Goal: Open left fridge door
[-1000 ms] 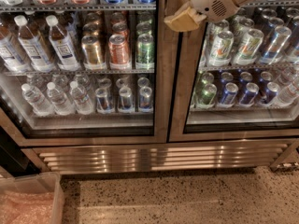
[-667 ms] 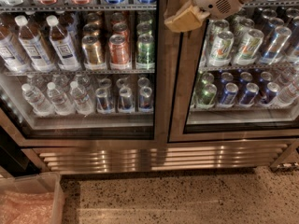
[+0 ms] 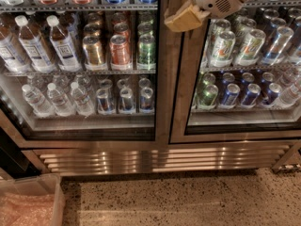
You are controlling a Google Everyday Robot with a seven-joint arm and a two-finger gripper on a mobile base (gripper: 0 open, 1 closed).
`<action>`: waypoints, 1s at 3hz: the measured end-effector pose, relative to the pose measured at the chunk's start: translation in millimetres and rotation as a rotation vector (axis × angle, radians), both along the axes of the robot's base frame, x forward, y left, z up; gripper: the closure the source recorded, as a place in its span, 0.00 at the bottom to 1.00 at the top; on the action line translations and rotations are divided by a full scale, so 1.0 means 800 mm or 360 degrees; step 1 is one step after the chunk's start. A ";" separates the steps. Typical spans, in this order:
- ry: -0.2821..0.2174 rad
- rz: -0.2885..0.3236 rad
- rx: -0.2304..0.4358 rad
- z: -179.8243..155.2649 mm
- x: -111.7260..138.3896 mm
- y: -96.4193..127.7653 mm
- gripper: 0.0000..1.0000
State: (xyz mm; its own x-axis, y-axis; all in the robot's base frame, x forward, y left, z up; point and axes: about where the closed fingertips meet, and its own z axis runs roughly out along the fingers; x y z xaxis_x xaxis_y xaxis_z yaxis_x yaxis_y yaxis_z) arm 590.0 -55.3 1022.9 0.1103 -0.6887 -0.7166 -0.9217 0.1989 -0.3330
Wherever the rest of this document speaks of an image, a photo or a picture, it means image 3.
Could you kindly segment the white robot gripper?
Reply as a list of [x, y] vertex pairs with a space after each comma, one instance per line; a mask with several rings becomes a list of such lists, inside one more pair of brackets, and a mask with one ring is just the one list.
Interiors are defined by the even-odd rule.
[[240, 10], [248, 0], [191, 0], [186, 1], [174, 15], [165, 18], [165, 25], [173, 32], [186, 32], [202, 26], [210, 15], [225, 18]]

